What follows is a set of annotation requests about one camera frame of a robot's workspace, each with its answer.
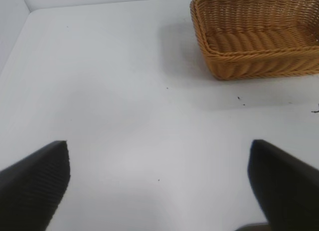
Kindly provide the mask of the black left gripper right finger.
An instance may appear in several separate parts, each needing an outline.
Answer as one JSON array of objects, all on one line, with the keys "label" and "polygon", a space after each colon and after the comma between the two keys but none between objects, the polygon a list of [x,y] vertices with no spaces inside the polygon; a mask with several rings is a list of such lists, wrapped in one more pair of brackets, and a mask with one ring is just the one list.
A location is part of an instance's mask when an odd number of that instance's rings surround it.
[{"label": "black left gripper right finger", "polygon": [[319,229],[319,171],[265,140],[250,148],[248,178],[273,231]]}]

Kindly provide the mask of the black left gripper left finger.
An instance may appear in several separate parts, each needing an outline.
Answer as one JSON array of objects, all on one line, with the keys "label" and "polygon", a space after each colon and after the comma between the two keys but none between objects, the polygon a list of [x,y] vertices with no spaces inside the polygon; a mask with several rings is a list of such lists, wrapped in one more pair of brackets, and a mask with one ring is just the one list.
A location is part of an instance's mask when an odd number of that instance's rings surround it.
[{"label": "black left gripper left finger", "polygon": [[66,141],[54,141],[0,172],[0,229],[44,231],[70,181]]}]

